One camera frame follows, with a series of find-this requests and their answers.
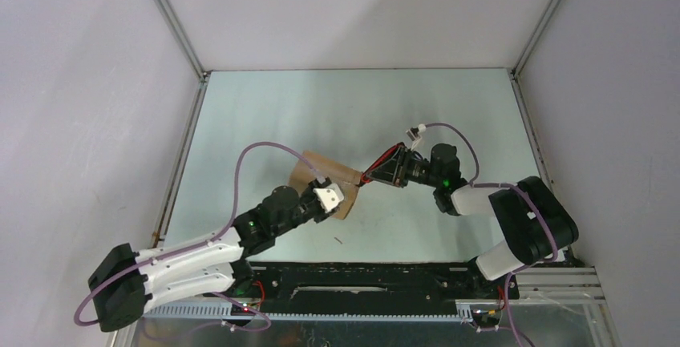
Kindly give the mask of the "red black utility knife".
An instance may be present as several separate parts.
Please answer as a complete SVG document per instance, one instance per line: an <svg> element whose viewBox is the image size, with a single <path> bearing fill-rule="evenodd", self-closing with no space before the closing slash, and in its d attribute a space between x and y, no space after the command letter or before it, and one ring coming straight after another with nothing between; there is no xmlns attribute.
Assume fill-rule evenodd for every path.
<svg viewBox="0 0 680 347"><path fill-rule="evenodd" d="M371 179L369 177L369 174L377 167L383 165L386 161L388 161L393 154L399 150L400 148L405 147L404 142L396 143L392 147L388 148L385 150L360 176L358 186L363 187L364 185L368 184L371 182Z"/></svg>

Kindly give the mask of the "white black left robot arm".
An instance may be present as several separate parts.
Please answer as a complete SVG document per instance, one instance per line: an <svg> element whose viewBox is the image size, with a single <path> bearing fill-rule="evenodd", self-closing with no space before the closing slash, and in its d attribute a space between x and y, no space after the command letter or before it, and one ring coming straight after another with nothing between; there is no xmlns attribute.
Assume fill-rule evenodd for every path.
<svg viewBox="0 0 680 347"><path fill-rule="evenodd" d="M280 186L238 215L226 231L171 248L115 246L87 281L94 323L109 333L173 301L206 293L244 296L253 286L248 257L272 248L279 236L309 221L328 219L344 200L343 190L330 179L312 180L302 192Z"/></svg>

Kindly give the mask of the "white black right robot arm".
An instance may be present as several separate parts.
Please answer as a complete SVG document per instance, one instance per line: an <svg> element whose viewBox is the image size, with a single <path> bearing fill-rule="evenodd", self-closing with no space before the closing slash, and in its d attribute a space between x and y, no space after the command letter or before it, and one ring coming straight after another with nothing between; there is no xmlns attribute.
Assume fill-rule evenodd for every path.
<svg viewBox="0 0 680 347"><path fill-rule="evenodd" d="M510 272L555 259L557 251L579 237L575 221L542 179L473 184L462 176L456 147L447 143L436 144L429 158L395 144L363 172L362 184L373 181L397 188L426 185L442 213L496 218L503 240L473 258L466 276L467 289L476 297L489 296Z"/></svg>

